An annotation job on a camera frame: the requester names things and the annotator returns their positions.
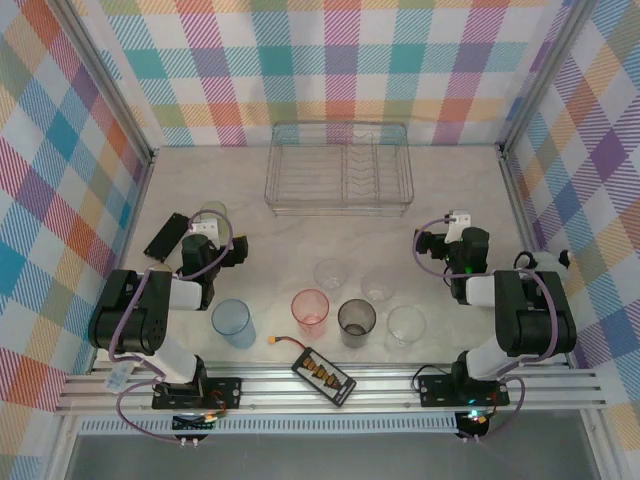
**white table surface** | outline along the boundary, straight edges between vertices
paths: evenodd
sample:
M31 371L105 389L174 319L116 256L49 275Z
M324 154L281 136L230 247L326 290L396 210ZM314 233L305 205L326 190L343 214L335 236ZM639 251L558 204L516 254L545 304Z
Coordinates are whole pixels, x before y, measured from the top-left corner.
M491 234L489 268L509 268L522 249L516 223L492 147L413 147L415 201L401 218L276 217L264 202L268 148L164 148L141 210L125 268L144 270L155 263L142 252L173 212L190 216L204 203L222 201L236 235L245 234L249 257L243 265L222 269L207 311L171 311L169 334L205 361L290 363L299 348L289 342L269 345L269 335L291 335L334 362L452 362L494 332L493 309L460 306L439 278L414 263L415 228L451 209L468 209L472 225ZM444 232L444 225L434 231ZM350 270L345 286L329 295L326 334L308 341L300 336L290 304L297 292L316 287L313 268L338 258ZM433 269L444 263L422 256ZM178 246L166 262L181 266ZM396 283L387 302L373 303L377 325L357 350L340 342L337 312L351 298L364 298L360 280L374 266ZM211 326L211 312L224 299L249 306L257 331L254 345L238 350ZM405 351L385 347L387 315L398 305L415 305L427 319L421 341ZM101 351L100 359L106 357Z

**blue plastic cup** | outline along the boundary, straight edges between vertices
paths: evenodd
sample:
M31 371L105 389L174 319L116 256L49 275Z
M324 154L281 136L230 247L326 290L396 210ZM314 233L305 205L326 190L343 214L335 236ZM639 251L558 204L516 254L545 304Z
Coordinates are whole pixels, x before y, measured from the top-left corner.
M225 300L211 315L216 332L236 348L249 348L256 341L256 328L249 307L240 300Z

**wire dish rack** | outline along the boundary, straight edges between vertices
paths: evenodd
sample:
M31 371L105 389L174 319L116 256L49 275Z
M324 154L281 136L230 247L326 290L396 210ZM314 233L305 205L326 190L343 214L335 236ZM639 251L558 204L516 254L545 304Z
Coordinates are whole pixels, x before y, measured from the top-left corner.
M279 122L264 197L276 215L401 216L413 202L406 127Z

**plaid fabric backdrop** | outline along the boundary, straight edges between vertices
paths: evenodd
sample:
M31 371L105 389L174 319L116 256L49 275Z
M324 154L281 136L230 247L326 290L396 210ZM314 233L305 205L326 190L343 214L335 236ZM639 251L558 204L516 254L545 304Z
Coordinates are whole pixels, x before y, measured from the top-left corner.
M76 0L141 125L172 146L264 145L296 119L493 144L570 4Z
M575 255L578 357L640 478L640 1L600 1L516 149L541 246Z
M34 478L142 164L45 0L0 2L0 478Z

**pink plastic cup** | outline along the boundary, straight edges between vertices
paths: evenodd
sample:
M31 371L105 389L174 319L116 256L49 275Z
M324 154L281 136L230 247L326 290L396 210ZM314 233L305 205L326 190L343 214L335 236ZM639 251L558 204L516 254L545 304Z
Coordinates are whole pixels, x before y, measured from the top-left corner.
M329 299L320 290L308 289L298 293L291 301L291 313L298 321L303 335L318 338L326 330Z

